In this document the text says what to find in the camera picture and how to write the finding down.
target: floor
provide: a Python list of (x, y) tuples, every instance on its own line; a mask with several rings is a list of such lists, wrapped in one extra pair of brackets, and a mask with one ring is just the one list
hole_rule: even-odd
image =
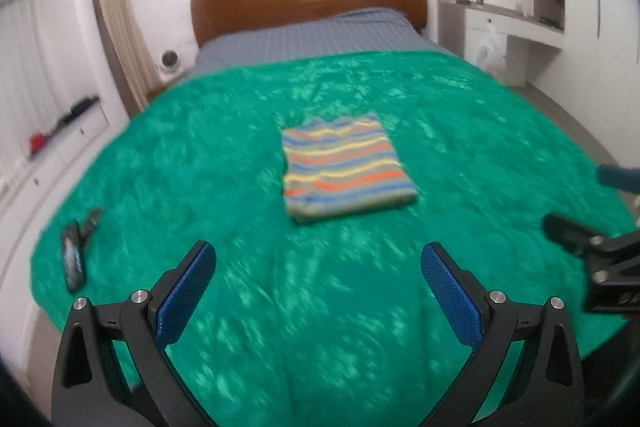
[[(594, 163), (616, 163), (607, 150), (583, 126), (539, 89), (527, 84), (526, 87), (512, 88), (512, 90), (552, 120), (575, 144), (584, 150)], [(638, 213), (632, 205), (634, 196), (624, 192), (621, 192), (620, 196), (634, 217), (637, 218)], [(34, 328), (28, 377), (31, 382), (30, 396), (47, 417), (50, 416), (51, 411), (51, 382), (59, 343), (60, 333), (51, 324), (46, 314), (41, 311)]]

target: blue gripper pad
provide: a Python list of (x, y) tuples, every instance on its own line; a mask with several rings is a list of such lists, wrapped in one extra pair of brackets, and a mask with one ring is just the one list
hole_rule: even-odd
[(158, 308), (156, 344), (161, 349), (180, 339), (215, 271), (216, 251), (203, 241), (200, 251)]
[(458, 341), (476, 349), (482, 341), (480, 312), (432, 244), (422, 248), (420, 268)]

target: white plastic bag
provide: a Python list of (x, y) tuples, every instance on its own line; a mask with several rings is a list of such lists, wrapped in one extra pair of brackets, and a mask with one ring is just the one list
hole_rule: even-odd
[(502, 78), (507, 67), (503, 47), (493, 24), (487, 25), (487, 34), (478, 50), (476, 66), (496, 79)]

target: desk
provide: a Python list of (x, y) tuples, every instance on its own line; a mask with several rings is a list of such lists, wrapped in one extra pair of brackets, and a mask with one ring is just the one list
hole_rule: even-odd
[(497, 80), (505, 86), (524, 86), (531, 42), (562, 49), (564, 32), (522, 13), (491, 4), (456, 4), (438, 0), (438, 44), (471, 64), (478, 63), (482, 44), (495, 28), (506, 69)]

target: folded striped shirt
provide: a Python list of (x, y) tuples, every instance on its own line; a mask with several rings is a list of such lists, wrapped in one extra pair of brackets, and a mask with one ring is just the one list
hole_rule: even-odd
[(284, 199), (297, 221), (411, 202), (414, 183), (375, 114), (319, 118), (282, 131), (287, 159)]

